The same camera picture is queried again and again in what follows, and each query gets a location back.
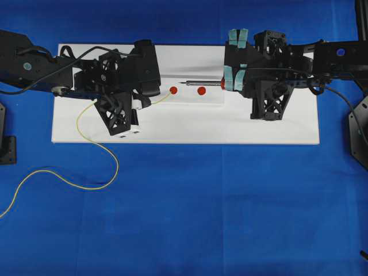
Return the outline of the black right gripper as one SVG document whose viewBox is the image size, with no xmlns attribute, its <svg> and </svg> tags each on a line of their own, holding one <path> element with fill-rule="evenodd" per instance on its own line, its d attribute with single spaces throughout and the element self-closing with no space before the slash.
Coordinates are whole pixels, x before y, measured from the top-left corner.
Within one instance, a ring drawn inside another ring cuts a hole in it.
<svg viewBox="0 0 368 276">
<path fill-rule="evenodd" d="M 231 29 L 225 42 L 223 89 L 243 91 L 294 86 L 307 88 L 313 84 L 313 60 L 305 56 L 313 52 L 313 44 L 289 44 L 281 32 L 265 30 L 249 42 L 248 29 Z"/>
</svg>

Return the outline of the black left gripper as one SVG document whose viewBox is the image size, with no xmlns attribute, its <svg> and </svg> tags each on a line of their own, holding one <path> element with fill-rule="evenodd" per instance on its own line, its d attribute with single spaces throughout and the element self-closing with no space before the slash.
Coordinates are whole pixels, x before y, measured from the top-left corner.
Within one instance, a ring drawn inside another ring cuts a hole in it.
<svg viewBox="0 0 368 276">
<path fill-rule="evenodd" d="M 73 97 L 77 99 L 132 98 L 131 125 L 138 126 L 137 111 L 152 105 L 151 97 L 160 95 L 161 78 L 155 45 L 139 40 L 129 53 L 101 47 L 97 59 L 84 57 L 97 50 L 93 47 L 76 58 L 73 64 Z M 134 88 L 133 82 L 141 83 Z"/>
</svg>

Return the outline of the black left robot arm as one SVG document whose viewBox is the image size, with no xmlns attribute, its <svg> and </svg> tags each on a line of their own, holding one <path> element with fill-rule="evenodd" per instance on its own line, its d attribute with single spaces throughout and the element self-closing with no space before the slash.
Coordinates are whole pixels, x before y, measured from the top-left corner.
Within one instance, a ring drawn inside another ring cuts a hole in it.
<svg viewBox="0 0 368 276">
<path fill-rule="evenodd" d="M 56 97 L 89 99 L 111 135 L 138 124 L 137 110 L 160 95 L 161 78 L 151 40 L 139 40 L 129 53 L 95 46 L 76 57 L 65 45 L 58 56 L 24 34 L 1 31 L 1 82 Z"/>
</svg>

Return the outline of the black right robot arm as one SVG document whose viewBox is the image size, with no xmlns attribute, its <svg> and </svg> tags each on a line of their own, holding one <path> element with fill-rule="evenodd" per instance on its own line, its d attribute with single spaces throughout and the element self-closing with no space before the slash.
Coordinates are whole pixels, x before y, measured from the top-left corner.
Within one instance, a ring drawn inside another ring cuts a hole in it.
<svg viewBox="0 0 368 276">
<path fill-rule="evenodd" d="M 315 88 L 333 79 L 354 81 L 367 93 L 367 41 L 293 45 L 281 32 L 265 30 L 248 42 L 248 29 L 232 29 L 225 42 L 222 88 L 255 98 L 246 84 L 264 80 Z"/>
</svg>

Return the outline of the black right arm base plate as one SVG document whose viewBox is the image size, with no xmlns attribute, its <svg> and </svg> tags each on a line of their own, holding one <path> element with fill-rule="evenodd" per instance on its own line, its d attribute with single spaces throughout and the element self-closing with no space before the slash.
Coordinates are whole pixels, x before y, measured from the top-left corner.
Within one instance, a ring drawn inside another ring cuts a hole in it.
<svg viewBox="0 0 368 276">
<path fill-rule="evenodd" d="M 352 156 L 367 170 L 367 144 L 363 139 L 363 133 L 367 138 L 367 97 L 365 97 L 355 108 L 354 112 L 362 127 L 362 132 L 351 112 L 348 115 L 348 126 L 350 130 L 350 151 Z"/>
</svg>

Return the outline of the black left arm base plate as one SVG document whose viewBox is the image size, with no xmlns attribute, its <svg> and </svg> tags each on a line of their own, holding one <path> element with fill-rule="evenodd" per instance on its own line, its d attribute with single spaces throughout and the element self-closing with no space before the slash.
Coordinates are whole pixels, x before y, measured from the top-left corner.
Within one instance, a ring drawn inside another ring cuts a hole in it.
<svg viewBox="0 0 368 276">
<path fill-rule="evenodd" d="M 1 138 L 0 138 L 0 162 L 1 165 L 10 165 L 17 163 L 17 151 L 16 151 L 16 137 L 15 136 L 5 136 L 5 121 L 6 121 L 6 108 L 2 104 L 1 106 Z"/>
</svg>

